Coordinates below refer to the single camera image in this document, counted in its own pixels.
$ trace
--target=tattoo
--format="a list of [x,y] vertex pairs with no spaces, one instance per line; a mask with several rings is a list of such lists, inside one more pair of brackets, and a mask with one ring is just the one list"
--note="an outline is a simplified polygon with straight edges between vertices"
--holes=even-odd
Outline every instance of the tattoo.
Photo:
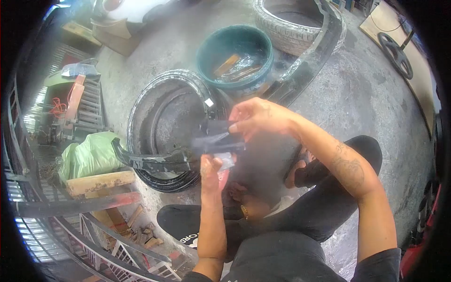
[[347,147],[340,143],[336,147],[336,155],[331,163],[331,170],[347,190],[357,190],[364,183],[365,174],[360,161],[343,159],[347,156]]

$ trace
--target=black pants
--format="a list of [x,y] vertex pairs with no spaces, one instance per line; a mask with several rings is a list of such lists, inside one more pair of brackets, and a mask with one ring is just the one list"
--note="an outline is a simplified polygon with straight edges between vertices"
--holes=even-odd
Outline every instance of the black pants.
[[[382,152],[379,143],[361,135],[345,142],[362,155],[379,174]],[[224,208],[227,258],[232,260],[241,242],[271,231],[298,231],[324,242],[357,209],[355,199],[318,160],[295,172],[297,187],[316,185],[291,206],[272,216],[249,222],[233,208]],[[195,247],[200,226],[200,206],[167,205],[157,214],[158,224],[174,238]]]

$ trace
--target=gold bracelet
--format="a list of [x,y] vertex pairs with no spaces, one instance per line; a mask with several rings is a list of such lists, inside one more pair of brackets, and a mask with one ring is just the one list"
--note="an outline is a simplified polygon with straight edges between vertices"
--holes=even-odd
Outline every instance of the gold bracelet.
[[241,205],[241,210],[243,211],[244,218],[246,218],[246,220],[248,220],[249,219],[248,209],[246,209],[246,207],[244,205]]

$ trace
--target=green plastic bag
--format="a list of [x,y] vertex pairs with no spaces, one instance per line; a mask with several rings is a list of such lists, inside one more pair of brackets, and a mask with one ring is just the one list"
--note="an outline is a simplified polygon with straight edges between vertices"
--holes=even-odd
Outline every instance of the green plastic bag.
[[64,184],[67,180],[113,172],[125,165],[114,153],[111,141],[119,137],[105,131],[89,134],[83,143],[70,144],[61,155],[62,163],[58,175]]

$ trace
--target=knee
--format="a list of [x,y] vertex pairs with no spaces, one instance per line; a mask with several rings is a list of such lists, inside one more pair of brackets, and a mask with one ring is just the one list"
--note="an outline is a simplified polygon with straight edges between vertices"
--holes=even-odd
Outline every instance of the knee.
[[370,136],[360,135],[345,143],[363,156],[373,167],[376,174],[379,175],[382,165],[382,150],[376,139]]
[[161,228],[165,229],[167,224],[172,221],[171,218],[176,216],[178,209],[175,206],[176,205],[164,206],[156,214],[156,221]]

